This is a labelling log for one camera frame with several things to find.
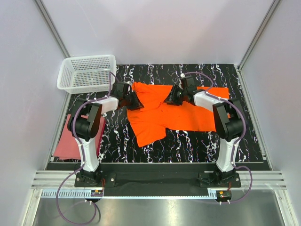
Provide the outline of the orange t shirt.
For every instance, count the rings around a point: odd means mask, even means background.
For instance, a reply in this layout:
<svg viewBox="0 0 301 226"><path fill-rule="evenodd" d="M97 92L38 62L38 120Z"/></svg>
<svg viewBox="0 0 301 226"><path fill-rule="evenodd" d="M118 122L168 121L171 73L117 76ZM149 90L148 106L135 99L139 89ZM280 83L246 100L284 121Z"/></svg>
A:
<svg viewBox="0 0 301 226"><path fill-rule="evenodd" d="M132 89L144 105L142 109L127 110L127 119L139 147L165 138L166 129L216 131L213 112L186 101L181 106L164 103L172 89L171 85L134 82Z"/></svg>

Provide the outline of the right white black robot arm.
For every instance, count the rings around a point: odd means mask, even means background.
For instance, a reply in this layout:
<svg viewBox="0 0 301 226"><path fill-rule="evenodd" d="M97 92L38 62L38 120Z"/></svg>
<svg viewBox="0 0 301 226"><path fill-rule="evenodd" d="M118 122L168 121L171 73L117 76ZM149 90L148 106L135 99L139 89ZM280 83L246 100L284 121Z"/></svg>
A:
<svg viewBox="0 0 301 226"><path fill-rule="evenodd" d="M239 142L246 133L245 115L238 99L225 99L209 93L213 87L211 79L209 88L197 89L192 74L181 74L180 84L172 87L164 102L180 106L186 101L213 113L215 129L220 137L219 156L214 171L199 180L207 185L216 184L222 187L235 179L235 155Z"/></svg>

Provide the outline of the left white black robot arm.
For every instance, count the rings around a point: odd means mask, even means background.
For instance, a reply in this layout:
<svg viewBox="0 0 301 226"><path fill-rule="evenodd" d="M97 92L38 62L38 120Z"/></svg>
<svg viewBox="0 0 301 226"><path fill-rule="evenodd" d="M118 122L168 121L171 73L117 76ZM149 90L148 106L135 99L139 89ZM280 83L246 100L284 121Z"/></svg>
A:
<svg viewBox="0 0 301 226"><path fill-rule="evenodd" d="M94 100L79 99L71 112L67 129L76 140L81 165L75 170L75 186L97 186L102 182L100 162L96 154L95 138L104 113L126 107L128 110L144 108L131 84L116 82L108 97Z"/></svg>

